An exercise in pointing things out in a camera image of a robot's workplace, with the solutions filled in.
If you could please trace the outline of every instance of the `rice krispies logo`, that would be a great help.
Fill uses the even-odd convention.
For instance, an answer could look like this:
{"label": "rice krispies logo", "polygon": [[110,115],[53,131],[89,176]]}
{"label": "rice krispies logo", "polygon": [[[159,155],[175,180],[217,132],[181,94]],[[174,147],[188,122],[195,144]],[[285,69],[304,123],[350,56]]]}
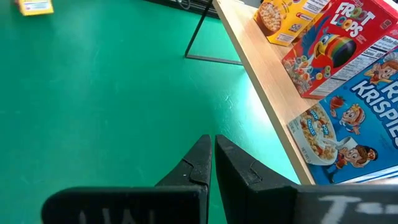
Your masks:
{"label": "rice krispies logo", "polygon": [[384,129],[398,149],[398,81],[376,88],[369,80],[362,80],[350,89],[381,121]]}

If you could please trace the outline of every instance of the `cereal bowl image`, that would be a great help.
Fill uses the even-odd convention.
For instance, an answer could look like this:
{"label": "cereal bowl image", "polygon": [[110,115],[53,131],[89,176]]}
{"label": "cereal bowl image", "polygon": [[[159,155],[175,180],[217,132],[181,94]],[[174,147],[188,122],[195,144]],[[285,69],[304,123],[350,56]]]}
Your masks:
{"label": "cereal bowl image", "polygon": [[315,105],[289,124],[290,132],[300,148],[305,161],[309,164],[332,165],[338,154],[339,142],[329,116],[320,106]]}
{"label": "cereal bowl image", "polygon": [[275,34],[282,26],[282,18],[278,7],[268,2],[260,5],[254,18],[265,36]]}

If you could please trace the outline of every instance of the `toucan cartoon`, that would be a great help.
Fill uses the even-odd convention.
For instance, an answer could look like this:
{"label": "toucan cartoon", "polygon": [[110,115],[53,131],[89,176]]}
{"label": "toucan cartoon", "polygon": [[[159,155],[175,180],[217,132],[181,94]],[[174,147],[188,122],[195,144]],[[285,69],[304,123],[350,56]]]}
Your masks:
{"label": "toucan cartoon", "polygon": [[328,27],[323,30],[323,35],[313,48],[315,58],[326,55],[333,61],[333,68],[337,68],[346,63],[355,53],[355,41],[348,37],[336,34],[329,34]]}

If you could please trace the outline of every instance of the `kellogg's logo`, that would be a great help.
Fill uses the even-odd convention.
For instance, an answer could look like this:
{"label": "kellogg's logo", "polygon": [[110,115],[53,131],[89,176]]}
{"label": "kellogg's logo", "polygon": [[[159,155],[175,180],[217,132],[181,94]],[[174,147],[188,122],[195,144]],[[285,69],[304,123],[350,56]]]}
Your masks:
{"label": "kellogg's logo", "polygon": [[296,14],[296,16],[297,16],[298,18],[300,18],[300,19],[305,20],[305,21],[312,21],[312,17],[307,16],[306,14],[303,14],[303,13],[301,13],[301,12],[298,12],[298,13]]}
{"label": "kellogg's logo", "polygon": [[357,7],[362,7],[363,6],[363,3],[361,3],[360,0],[354,0],[354,2],[355,2],[355,6],[357,6]]}

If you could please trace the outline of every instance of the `black metal stand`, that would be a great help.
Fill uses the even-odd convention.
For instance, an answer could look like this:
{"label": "black metal stand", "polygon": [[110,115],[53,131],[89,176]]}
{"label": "black metal stand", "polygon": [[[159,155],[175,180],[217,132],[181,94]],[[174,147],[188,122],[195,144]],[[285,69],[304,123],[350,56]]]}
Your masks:
{"label": "black metal stand", "polygon": [[[145,0],[157,4],[161,4],[164,6],[172,7],[175,9],[180,9],[188,12],[193,12],[195,14],[201,15],[206,8],[207,1],[206,0],[191,0],[191,7],[188,10],[183,9],[175,0]],[[208,17],[213,17],[215,19],[219,19],[217,12],[215,9],[210,7],[207,12]]]}
{"label": "black metal stand", "polygon": [[188,47],[185,50],[185,57],[186,58],[191,58],[191,59],[197,59],[197,60],[205,60],[205,61],[208,61],[208,62],[219,62],[219,63],[228,63],[228,64],[233,64],[233,65],[242,65],[242,62],[235,61],[235,60],[226,60],[226,59],[221,59],[221,58],[214,58],[214,57],[206,57],[206,56],[190,55],[189,54],[189,50],[191,49],[193,41],[197,37],[199,29],[200,29],[201,25],[203,24],[203,21],[205,20],[206,14],[209,11],[209,8],[210,8],[212,3],[213,3],[213,0],[209,0],[207,2],[206,8],[203,11],[203,14],[201,15],[201,18],[199,20],[197,28],[195,29],[195,31],[194,31],[194,33],[192,35],[191,41],[189,42]]}

